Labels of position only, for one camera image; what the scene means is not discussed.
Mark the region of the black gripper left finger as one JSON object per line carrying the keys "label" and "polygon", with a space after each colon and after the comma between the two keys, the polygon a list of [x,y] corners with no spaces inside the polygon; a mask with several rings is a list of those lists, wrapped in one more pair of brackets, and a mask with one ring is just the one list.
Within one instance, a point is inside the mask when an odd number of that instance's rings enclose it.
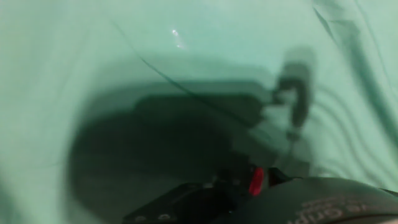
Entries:
{"label": "black gripper left finger", "polygon": [[210,183],[187,183],[169,190],[123,218],[123,224],[212,223],[252,198],[249,188],[257,166],[219,171]]}

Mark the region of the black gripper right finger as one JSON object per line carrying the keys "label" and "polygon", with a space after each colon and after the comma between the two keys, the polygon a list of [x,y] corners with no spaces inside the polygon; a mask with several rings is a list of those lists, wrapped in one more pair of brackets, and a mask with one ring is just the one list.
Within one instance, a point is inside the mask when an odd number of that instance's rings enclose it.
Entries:
{"label": "black gripper right finger", "polygon": [[268,168],[267,176],[268,176],[268,185],[270,187],[293,180],[292,177],[285,175],[280,169],[276,167]]}

